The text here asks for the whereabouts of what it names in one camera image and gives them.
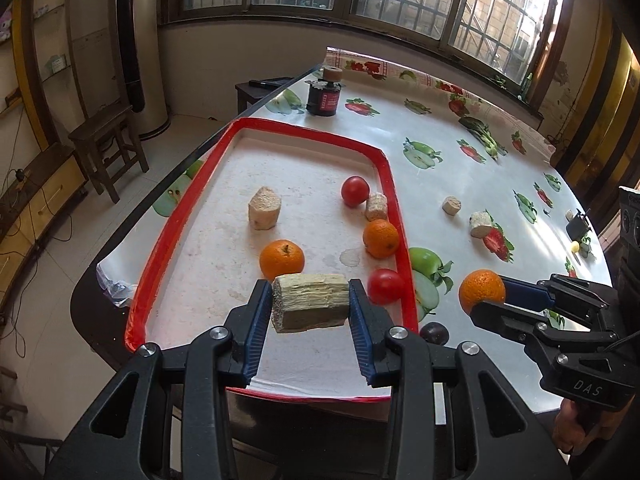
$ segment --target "red tomato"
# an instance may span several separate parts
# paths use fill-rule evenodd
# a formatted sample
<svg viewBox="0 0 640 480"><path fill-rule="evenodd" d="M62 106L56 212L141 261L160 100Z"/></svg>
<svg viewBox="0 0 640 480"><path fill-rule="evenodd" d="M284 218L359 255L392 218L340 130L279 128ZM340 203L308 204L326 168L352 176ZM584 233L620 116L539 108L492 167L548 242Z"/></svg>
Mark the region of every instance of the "red tomato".
<svg viewBox="0 0 640 480"><path fill-rule="evenodd" d="M369 184L361 176L350 176L342 184L340 193L346 205L356 207L369 198Z"/></svg>
<svg viewBox="0 0 640 480"><path fill-rule="evenodd" d="M374 270L367 282L367 295L371 303L379 305L399 300L403 289L402 276L391 269Z"/></svg>

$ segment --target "orange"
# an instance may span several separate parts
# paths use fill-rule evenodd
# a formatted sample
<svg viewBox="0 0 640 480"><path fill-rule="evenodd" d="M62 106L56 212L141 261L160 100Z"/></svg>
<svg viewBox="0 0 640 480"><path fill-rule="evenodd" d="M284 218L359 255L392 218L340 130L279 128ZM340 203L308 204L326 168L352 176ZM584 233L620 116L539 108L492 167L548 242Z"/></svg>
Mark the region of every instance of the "orange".
<svg viewBox="0 0 640 480"><path fill-rule="evenodd" d="M260 252L260 270L272 282L276 276L302 272L305 253L289 240L276 240Z"/></svg>
<svg viewBox="0 0 640 480"><path fill-rule="evenodd" d="M387 220L369 222L364 228L362 241L367 253L374 258L388 258L400 245L398 231Z"/></svg>
<svg viewBox="0 0 640 480"><path fill-rule="evenodd" d="M474 270L469 274L458 290L460 306L467 315L471 309L482 300L492 300L499 303L504 302L506 290L504 283L498 274L489 269Z"/></svg>

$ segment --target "water stain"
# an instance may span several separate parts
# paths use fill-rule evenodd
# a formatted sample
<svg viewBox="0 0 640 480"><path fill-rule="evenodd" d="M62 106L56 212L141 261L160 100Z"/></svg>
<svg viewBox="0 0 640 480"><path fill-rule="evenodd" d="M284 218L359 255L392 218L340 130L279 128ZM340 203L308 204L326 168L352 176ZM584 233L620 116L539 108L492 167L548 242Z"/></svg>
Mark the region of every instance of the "water stain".
<svg viewBox="0 0 640 480"><path fill-rule="evenodd" d="M332 269L337 269L338 268L338 262L335 260L335 256L333 256L332 254L327 254L323 259L322 262L327 266L327 267L331 267Z"/></svg>
<svg viewBox="0 0 640 480"><path fill-rule="evenodd" d="M228 288L226 290L226 292L228 293L228 295L230 295L234 300L238 300L238 301L246 301L246 298L240 294L239 292L234 291L232 288Z"/></svg>
<svg viewBox="0 0 640 480"><path fill-rule="evenodd" d="M340 253L340 262L346 267L357 267L360 265L360 250L346 249Z"/></svg>

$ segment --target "human hand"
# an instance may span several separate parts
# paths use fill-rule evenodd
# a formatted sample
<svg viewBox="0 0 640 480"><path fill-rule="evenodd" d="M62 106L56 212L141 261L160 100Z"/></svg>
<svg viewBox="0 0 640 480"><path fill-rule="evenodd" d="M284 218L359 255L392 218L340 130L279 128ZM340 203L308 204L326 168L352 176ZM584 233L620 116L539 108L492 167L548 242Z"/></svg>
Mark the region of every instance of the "human hand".
<svg viewBox="0 0 640 480"><path fill-rule="evenodd" d="M633 399L619 412L602 412L598 423L599 429L587 435L576 421L578 405L572 400L564 399L560 405L560 413L556 416L556 426L552 435L554 444L563 453L569 453L572 449L586 448L596 438L609 440L625 418L631 402Z"/></svg>

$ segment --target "jar label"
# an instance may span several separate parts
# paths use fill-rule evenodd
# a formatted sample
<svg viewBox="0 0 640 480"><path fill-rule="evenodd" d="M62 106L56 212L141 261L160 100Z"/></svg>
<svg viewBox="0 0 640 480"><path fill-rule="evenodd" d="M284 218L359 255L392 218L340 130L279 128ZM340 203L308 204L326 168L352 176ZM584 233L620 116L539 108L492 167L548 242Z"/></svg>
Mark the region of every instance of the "jar label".
<svg viewBox="0 0 640 480"><path fill-rule="evenodd" d="M322 92L320 98L320 110L323 112L332 112L338 107L340 92Z"/></svg>

